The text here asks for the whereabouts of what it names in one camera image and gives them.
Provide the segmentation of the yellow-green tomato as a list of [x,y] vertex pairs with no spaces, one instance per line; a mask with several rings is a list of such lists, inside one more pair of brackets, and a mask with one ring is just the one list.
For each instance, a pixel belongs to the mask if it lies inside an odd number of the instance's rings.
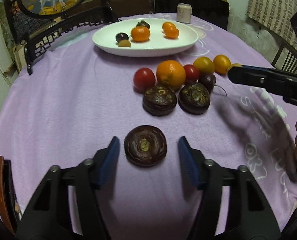
[[217,74],[227,75],[229,67],[231,66],[231,61],[226,55],[220,54],[214,57],[213,64]]
[[200,74],[213,74],[215,72],[213,61],[205,56],[195,59],[193,65],[200,72]]

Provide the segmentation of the dark purple plum with stem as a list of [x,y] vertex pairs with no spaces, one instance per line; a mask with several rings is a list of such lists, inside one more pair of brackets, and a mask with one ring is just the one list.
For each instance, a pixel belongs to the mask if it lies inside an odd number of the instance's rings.
[[214,87],[219,87],[224,91],[225,96],[227,96],[226,90],[223,87],[216,84],[216,76],[214,74],[201,75],[198,79],[198,83],[202,84],[209,94],[213,92]]

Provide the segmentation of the red cherry tomato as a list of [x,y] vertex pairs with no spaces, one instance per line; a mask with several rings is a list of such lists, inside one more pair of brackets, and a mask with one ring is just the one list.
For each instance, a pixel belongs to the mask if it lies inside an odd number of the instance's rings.
[[183,66],[185,70],[185,82],[196,82],[200,77],[200,72],[196,69],[196,67],[193,64],[186,64]]
[[151,69],[140,68],[134,74],[133,84],[137,91],[145,92],[156,84],[156,77]]

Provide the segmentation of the large orange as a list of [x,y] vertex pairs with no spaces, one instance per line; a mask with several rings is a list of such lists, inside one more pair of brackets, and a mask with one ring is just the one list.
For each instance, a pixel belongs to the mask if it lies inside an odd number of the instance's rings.
[[156,78],[159,84],[178,90],[186,80],[184,67],[177,61],[163,61],[157,66]]

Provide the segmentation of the small orange citrus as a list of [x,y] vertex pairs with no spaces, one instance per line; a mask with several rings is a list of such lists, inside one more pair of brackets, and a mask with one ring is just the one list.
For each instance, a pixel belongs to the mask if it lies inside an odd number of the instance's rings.
[[167,27],[163,31],[165,37],[169,39],[176,39],[180,34],[180,31],[176,27]]

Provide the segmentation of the oval orange kumquat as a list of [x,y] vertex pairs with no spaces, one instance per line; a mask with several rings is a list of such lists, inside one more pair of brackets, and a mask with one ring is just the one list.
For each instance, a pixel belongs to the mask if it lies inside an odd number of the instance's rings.
[[163,31],[166,31],[167,29],[170,28],[176,28],[176,26],[172,22],[164,22],[162,25]]

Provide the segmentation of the tan longan fruit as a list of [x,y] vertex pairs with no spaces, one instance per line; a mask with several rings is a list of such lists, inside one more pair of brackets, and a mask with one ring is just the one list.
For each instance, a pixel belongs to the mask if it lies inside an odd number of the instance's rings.
[[117,45],[119,47],[131,47],[131,42],[129,40],[121,40]]

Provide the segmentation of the small dark purple plum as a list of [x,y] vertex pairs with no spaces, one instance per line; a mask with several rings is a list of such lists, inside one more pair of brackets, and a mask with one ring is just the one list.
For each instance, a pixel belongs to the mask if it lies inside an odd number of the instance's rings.
[[122,40],[129,40],[129,36],[126,33],[118,33],[115,36],[116,41],[119,43]]

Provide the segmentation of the wooden chair at right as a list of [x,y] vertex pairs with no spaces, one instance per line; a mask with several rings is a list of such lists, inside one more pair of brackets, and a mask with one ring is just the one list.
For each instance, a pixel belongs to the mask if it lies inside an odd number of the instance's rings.
[[271,64],[278,70],[296,74],[297,50],[287,42],[282,41]]

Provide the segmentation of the orange phone at edge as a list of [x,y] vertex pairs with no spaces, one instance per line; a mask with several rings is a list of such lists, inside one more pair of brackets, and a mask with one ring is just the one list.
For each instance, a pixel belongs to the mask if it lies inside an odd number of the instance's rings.
[[0,156],[0,217],[13,235],[17,232],[21,215],[14,189],[11,161]]

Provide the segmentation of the black chair back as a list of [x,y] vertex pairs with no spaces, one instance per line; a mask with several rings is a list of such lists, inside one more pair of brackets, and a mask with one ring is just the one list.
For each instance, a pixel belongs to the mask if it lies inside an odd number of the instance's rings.
[[154,0],[155,12],[176,12],[177,5],[188,4],[192,15],[227,30],[229,3],[221,0]]

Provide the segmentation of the purple printed tablecloth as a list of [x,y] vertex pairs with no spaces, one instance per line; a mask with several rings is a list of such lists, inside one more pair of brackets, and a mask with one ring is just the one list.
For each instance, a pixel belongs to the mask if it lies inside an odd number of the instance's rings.
[[221,166],[246,165],[283,228],[297,206],[297,183],[286,173],[297,107],[219,76],[206,113],[176,107],[151,116],[133,90],[133,76],[141,67],[156,69],[161,59],[105,53],[94,45],[95,32],[80,28],[61,37],[33,74],[22,71],[10,88],[0,112],[0,155],[11,160],[20,207],[52,165],[76,166],[112,137],[124,140],[136,126],[152,125],[166,136],[165,159],[143,168],[121,152],[116,172],[97,194],[112,239],[187,238],[202,194],[180,166],[180,137]]

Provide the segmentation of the pale pink drink can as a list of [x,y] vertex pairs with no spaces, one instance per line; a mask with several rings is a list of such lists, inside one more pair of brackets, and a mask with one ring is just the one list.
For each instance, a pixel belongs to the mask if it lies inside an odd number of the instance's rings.
[[179,3],[177,5],[176,21],[189,24],[191,22],[192,7],[189,4]]

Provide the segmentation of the white oval plate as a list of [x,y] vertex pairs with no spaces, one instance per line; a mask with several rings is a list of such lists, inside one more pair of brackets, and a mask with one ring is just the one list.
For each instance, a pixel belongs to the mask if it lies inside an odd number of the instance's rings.
[[134,18],[112,23],[92,37],[101,50],[127,57],[173,55],[191,48],[198,39],[198,33],[188,25],[160,18]]

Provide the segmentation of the round deer embroidery screen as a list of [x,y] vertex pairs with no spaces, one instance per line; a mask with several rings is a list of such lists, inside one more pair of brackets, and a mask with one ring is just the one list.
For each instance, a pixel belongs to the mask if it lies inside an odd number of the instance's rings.
[[118,22],[109,5],[84,9],[85,0],[5,0],[6,16],[15,41],[24,47],[24,66],[33,64],[62,34],[83,26]]

